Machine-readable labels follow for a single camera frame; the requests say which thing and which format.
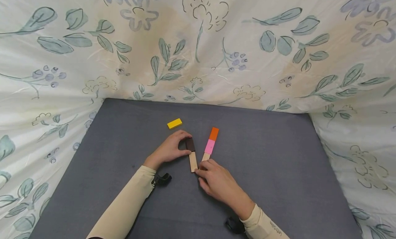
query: right hand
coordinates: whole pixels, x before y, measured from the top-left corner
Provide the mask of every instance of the right hand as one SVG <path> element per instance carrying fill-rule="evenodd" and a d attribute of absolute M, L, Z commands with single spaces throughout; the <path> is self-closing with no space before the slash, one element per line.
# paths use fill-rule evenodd
<path fill-rule="evenodd" d="M 202 161 L 195 173 L 202 189 L 213 198 L 231 207 L 242 219 L 252 214 L 255 203 L 240 188 L 230 172 L 213 159 Z"/>

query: orange block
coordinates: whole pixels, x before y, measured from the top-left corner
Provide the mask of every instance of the orange block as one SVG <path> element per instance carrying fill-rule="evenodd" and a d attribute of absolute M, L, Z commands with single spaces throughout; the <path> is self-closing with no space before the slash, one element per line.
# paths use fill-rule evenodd
<path fill-rule="evenodd" d="M 216 141 L 217 135 L 219 134 L 219 129 L 216 127 L 212 128 L 212 132 L 210 133 L 209 139 Z"/>

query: long sleeve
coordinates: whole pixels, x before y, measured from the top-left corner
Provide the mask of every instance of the long sleeve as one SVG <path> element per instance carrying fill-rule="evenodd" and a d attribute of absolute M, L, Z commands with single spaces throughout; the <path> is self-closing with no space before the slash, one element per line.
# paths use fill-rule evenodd
<path fill-rule="evenodd" d="M 241 222 L 250 239 L 290 239 L 257 204 L 250 218 Z"/>
<path fill-rule="evenodd" d="M 154 187 L 156 171 L 141 166 L 87 236 L 89 238 L 124 239 L 135 223 L 136 216 Z"/>

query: floral fabric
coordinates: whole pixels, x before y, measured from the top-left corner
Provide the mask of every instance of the floral fabric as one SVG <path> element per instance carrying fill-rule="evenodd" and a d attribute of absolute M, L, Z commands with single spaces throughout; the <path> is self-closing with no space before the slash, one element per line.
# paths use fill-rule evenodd
<path fill-rule="evenodd" d="M 310 113 L 363 237 L 396 238 L 396 0 L 2 1 L 4 238 L 108 97 Z"/>

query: left hand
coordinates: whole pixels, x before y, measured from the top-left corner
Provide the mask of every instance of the left hand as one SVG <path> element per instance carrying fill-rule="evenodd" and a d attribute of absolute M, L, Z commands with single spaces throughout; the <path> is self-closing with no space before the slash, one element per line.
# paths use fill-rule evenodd
<path fill-rule="evenodd" d="M 179 143 L 185 138 L 193 136 L 183 130 L 173 133 L 151 154 L 143 166 L 157 170 L 162 163 L 170 162 L 184 155 L 190 155 L 190 150 L 179 150 Z"/>

